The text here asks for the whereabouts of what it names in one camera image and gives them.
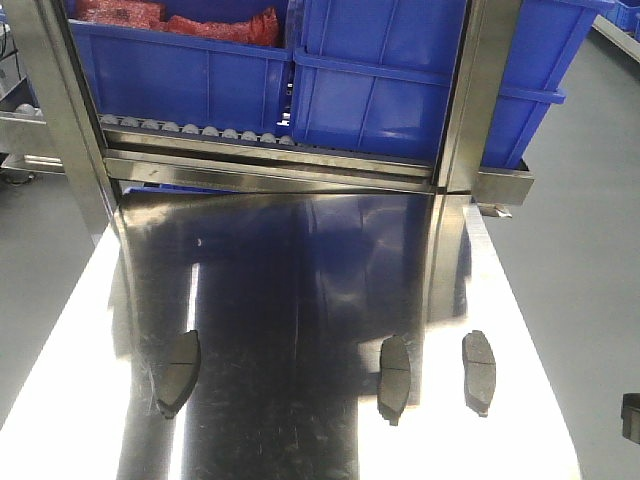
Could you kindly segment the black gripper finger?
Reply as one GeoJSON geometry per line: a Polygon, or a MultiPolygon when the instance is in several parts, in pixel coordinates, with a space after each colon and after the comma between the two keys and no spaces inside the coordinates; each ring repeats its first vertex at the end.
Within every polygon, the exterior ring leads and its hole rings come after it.
{"type": "Polygon", "coordinates": [[[621,404],[622,436],[640,443],[640,397],[638,393],[625,393],[621,404]]]}

